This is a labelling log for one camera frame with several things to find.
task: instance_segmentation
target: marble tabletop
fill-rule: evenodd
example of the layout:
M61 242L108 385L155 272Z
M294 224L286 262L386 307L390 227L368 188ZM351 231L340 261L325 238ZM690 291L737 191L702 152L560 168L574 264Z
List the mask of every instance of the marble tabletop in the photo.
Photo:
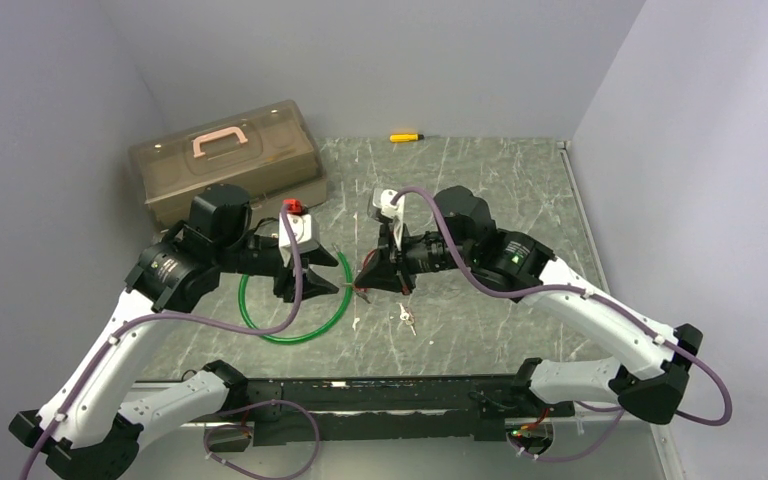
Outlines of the marble tabletop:
M552 248L572 268L601 286L575 192L552 139L426 138L391 144L379 138L319 139L328 171L328 201L313 209L323 245L337 244L357 271L374 247L378 224L366 216L375 186L420 186L437 192L464 185L487 200L500 228L518 230ZM430 211L408 196L411 234L434 228ZM342 284L340 268L317 267ZM223 275L194 313L242 323L238 275ZM261 327L290 310L271 294L271 279L249 281L249 312ZM335 312L342 293L305 301L284 335L314 330ZM527 357L572 361L607 354L552 316L526 305L482 295L457 271L417 278L410 297L370 292L354 299L328 333L310 342L274 345L256 337L182 324L143 371L145 380L178 379L187 369L223 359L248 377L338 377L513 373ZM399 302L416 317L414 336L399 320Z

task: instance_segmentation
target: green hose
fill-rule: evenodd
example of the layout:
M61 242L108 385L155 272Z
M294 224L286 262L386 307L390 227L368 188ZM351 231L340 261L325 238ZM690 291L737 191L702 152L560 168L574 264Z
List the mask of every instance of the green hose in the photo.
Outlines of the green hose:
M337 252L337 258L340 259L340 264L343 265L343 272L346 274L346 285L351 285L352 269L349 267L349 261L346 260L346 256L343 255L343 252ZM240 279L240 290L237 294L237 301L240 304L240 315L243 317L243 321L246 322L246 325L248 325L249 328L260 328L255 325L254 321L249 315L248 309L246 308L246 284L248 282L249 276L243 275L243 277ZM349 304L352 303L352 293L352 288L346 287L346 293L343 294L343 303L340 304L340 308L337 309L337 313L335 313L330 320L325 322L324 325L310 333L299 335L298 337L276 337L274 335L261 335L260 338L266 340L267 342L277 343L278 345L297 345L299 343L307 342L308 340L313 340L314 338L327 332L331 327L334 326L335 323L337 323L338 320L340 320L340 318L343 317L343 314L345 314L346 310L349 308Z

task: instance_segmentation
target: white wall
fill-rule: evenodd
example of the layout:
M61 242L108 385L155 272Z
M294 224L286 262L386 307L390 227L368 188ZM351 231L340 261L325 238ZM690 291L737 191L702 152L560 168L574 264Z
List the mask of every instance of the white wall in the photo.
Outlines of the white wall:
M69 377L150 239L126 148L161 131L94 0L0 0L0 479L28 455L13 415Z
M316 135L570 138L644 0L100 0L173 128L295 99Z
M768 1L649 0L572 153L614 293L731 387L731 424L673 423L688 477L768 478ZM721 411L698 370L684 407Z

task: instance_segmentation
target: toolbox handle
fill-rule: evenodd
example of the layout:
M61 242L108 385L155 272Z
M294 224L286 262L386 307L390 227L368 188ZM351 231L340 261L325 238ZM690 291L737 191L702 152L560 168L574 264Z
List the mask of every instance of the toolbox handle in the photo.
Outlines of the toolbox handle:
M199 158L205 155L204 150L201 149L202 143L212 142L213 140L219 140L220 138L225 138L229 135L236 135L237 141L240 142L240 145L249 141L249 139L246 138L245 134L243 134L243 131L240 130L240 127L225 127L221 130L205 133L204 135L199 135L198 137L194 138L193 139L193 157Z

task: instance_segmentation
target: screwdriver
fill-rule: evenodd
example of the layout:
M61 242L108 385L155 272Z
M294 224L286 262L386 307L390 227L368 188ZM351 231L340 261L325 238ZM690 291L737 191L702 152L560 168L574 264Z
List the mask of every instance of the screwdriver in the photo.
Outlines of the screwdriver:
M417 140L422 140L423 138L425 138L425 135L421 135L419 133L398 133L395 135L390 135L390 142L391 143L415 142Z

